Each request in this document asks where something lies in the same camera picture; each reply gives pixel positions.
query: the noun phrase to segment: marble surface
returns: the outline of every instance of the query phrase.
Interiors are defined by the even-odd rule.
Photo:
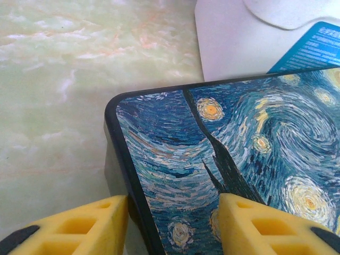
[[[109,196],[104,109],[203,81],[194,0],[0,0],[0,239]]]

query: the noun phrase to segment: phone case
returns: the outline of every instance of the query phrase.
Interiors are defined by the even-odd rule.
[[[340,68],[125,93],[105,121],[154,254],[223,254],[220,193],[340,234]]]

